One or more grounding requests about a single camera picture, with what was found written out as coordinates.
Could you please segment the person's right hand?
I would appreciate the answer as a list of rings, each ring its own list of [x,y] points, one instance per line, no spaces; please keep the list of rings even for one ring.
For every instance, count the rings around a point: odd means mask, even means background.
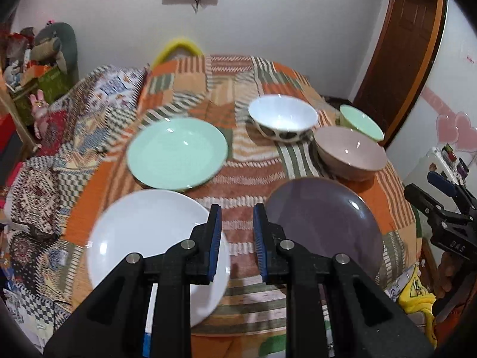
[[[452,289],[454,276],[460,272],[466,263],[455,254],[445,251],[442,260],[437,268],[437,278],[434,284],[434,294],[436,298],[443,298]]]

